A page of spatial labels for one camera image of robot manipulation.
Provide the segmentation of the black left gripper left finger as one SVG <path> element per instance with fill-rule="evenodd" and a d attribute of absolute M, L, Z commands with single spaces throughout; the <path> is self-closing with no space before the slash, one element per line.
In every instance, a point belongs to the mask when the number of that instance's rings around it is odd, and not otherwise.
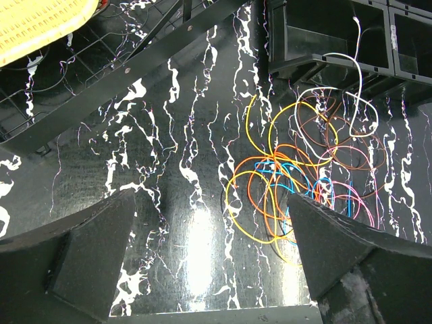
<path fill-rule="evenodd" d="M 132 190 L 1 240 L 1 322 L 104 323 L 135 212 Z"/>

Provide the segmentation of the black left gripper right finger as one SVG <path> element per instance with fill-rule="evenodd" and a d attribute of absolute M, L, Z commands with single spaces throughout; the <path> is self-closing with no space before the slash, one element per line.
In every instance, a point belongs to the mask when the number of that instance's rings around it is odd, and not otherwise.
<path fill-rule="evenodd" d="M 288 199 L 308 290 L 324 323 L 430 323 L 431 247 Z"/>

